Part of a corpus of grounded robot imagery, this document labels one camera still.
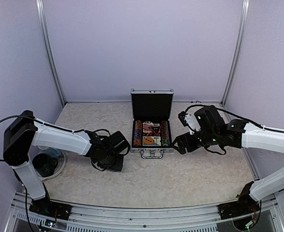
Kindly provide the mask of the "green poker chip stack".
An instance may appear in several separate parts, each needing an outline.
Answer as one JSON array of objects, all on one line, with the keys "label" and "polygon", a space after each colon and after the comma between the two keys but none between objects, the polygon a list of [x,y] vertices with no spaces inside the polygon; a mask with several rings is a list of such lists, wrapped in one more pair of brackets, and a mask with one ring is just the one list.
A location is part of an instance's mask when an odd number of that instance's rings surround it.
[{"label": "green poker chip stack", "polygon": [[168,139],[162,140],[161,145],[164,147],[169,147],[170,146],[170,141]]}]

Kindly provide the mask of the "blue playing card deck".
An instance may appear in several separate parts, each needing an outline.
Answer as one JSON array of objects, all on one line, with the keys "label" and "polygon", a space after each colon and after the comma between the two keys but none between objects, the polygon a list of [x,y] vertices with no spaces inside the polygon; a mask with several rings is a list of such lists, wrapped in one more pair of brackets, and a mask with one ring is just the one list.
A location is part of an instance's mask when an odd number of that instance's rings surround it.
[{"label": "blue playing card deck", "polygon": [[152,137],[154,139],[154,144],[153,145],[144,145],[143,144],[143,146],[161,146],[161,137],[160,136],[152,136]]}]

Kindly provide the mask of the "red triangular dealer button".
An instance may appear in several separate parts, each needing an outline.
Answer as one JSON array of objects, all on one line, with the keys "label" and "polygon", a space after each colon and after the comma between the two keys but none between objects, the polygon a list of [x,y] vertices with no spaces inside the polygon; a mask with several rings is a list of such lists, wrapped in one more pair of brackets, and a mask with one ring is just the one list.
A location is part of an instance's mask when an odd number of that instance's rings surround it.
[{"label": "red triangular dealer button", "polygon": [[159,136],[161,131],[161,125],[159,123],[153,123],[151,130],[152,133],[149,133],[150,136]]}]

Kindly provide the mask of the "orange big blind button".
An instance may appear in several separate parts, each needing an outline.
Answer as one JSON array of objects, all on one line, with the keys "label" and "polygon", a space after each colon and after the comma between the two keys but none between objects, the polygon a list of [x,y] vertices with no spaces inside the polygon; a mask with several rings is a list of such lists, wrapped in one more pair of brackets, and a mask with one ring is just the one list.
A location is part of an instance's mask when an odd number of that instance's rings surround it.
[{"label": "orange big blind button", "polygon": [[144,145],[153,145],[154,144],[153,137],[144,137],[143,138],[143,144]]}]

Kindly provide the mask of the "red playing card deck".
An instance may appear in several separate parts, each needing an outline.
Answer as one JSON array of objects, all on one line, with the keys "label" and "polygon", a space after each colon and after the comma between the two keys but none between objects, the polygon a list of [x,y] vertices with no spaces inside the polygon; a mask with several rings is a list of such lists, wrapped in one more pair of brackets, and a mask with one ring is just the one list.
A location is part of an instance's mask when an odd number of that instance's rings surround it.
[{"label": "red playing card deck", "polygon": [[143,124],[142,124],[143,133],[145,133],[145,134],[152,133],[152,130],[151,130],[152,126],[153,126],[152,122],[148,122],[148,121],[143,122]]}]

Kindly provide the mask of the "aluminium poker case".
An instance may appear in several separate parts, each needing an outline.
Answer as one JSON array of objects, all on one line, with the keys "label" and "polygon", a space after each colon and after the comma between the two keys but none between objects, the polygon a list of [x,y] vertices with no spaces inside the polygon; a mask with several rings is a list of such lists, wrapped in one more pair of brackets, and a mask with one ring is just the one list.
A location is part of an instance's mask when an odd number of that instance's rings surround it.
[{"label": "aluminium poker case", "polygon": [[173,89],[142,89],[130,91],[132,106],[131,152],[142,159],[161,159],[172,153],[170,115]]}]

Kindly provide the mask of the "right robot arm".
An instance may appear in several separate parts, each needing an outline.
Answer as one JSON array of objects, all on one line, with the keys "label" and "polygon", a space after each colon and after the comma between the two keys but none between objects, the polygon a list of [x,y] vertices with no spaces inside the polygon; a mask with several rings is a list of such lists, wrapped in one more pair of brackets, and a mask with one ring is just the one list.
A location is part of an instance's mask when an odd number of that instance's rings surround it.
[{"label": "right robot arm", "polygon": [[[214,105],[197,105],[194,114],[187,110],[178,114],[182,125],[189,132],[177,136],[171,146],[180,154],[193,152],[199,148],[209,151],[217,145],[226,154],[226,147],[257,148],[284,154],[284,130],[268,128],[250,119],[235,115],[234,120],[225,123],[220,116],[221,109]],[[284,167],[267,177],[248,183],[234,204],[235,211],[244,215],[254,202],[258,202],[275,192],[284,189]]]}]

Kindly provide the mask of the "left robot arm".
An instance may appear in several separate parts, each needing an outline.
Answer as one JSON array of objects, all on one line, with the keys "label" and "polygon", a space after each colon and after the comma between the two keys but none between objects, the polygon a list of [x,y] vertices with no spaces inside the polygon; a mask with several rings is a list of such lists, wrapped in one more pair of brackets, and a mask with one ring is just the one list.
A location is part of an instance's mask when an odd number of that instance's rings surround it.
[{"label": "left robot arm", "polygon": [[124,156],[130,151],[130,144],[120,131],[101,136],[97,131],[71,130],[38,119],[30,110],[3,118],[0,123],[9,119],[13,122],[4,132],[0,162],[7,163],[14,170],[32,200],[36,201],[36,207],[45,215],[54,212],[55,204],[47,198],[45,185],[29,160],[31,146],[82,155],[90,158],[92,166],[99,171],[121,171]]}]

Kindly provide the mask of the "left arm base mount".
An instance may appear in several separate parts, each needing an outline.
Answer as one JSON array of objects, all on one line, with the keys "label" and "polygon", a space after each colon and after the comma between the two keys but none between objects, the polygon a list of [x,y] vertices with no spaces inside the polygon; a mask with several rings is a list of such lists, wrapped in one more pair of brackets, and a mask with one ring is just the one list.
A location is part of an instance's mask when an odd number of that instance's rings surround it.
[{"label": "left arm base mount", "polygon": [[70,204],[52,201],[48,193],[42,199],[32,200],[29,207],[33,213],[62,220],[69,220],[71,209]]}]

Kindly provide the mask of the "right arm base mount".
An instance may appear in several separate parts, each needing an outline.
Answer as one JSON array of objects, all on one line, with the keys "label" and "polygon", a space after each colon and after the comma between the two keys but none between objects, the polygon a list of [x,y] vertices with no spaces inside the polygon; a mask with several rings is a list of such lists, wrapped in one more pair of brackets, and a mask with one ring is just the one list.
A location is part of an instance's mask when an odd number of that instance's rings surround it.
[{"label": "right arm base mount", "polygon": [[249,196],[250,187],[253,183],[254,181],[251,181],[243,187],[236,201],[218,205],[221,219],[239,217],[261,209],[259,201],[255,201]]}]

